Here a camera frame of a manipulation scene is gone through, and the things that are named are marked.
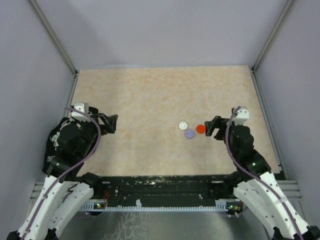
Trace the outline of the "orange earbud charging case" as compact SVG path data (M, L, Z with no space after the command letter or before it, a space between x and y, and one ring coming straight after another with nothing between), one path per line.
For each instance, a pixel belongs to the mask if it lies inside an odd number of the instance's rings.
M196 126L196 131L199 133L199 134L204 134L206 132L206 127L205 125L203 124L199 124Z

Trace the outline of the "white earbud charging case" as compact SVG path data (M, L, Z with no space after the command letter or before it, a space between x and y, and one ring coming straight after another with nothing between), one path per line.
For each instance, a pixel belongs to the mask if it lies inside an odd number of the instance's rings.
M186 131L188 129L189 125L187 122L185 121L181 121L179 124L178 124L178 128L181 130L181 131Z

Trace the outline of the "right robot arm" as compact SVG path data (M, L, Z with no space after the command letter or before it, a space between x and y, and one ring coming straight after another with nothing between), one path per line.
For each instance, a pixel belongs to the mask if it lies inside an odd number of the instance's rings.
M271 167L254 148L250 128L236 125L235 120L215 116L205 121L205 135L223 141L236 166L224 178L223 192L238 198L262 223L270 240L318 240L320 229L310 225L292 206L281 190Z

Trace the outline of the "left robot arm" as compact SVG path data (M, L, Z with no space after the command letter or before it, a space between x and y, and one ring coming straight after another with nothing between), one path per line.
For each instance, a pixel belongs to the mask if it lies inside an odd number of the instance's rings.
M101 176L77 174L101 137L115 133L118 115L107 116L90 106L81 110L72 105L67 111L71 115L62 118L47 138L41 192L22 226L8 234L9 240L58 240L80 207L103 195Z

